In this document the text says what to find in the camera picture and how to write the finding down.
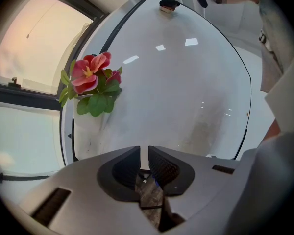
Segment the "curved white panel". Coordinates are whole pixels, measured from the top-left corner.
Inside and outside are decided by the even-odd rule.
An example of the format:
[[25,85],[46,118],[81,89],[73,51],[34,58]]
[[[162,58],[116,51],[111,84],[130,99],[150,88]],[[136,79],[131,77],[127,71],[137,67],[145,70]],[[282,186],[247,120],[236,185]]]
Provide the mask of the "curved white panel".
[[159,11],[146,0],[113,40],[109,68],[123,66],[123,89],[92,150],[149,145],[231,159],[247,125],[251,85],[239,55],[194,11]]

